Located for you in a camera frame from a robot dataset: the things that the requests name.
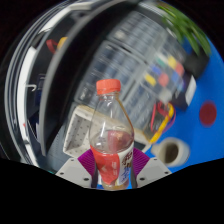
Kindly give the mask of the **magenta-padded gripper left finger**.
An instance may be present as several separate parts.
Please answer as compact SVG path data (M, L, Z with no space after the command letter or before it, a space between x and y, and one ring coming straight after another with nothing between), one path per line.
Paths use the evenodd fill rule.
M84 188L96 188L98 171L91 150L78 158L70 158L56 173L57 176Z

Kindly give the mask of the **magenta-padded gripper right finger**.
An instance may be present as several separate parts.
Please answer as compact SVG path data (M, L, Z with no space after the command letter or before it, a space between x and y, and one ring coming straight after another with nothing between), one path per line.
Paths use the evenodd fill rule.
M139 149L133 149L131 185L133 188L146 186L171 174L171 171L156 157L150 158Z

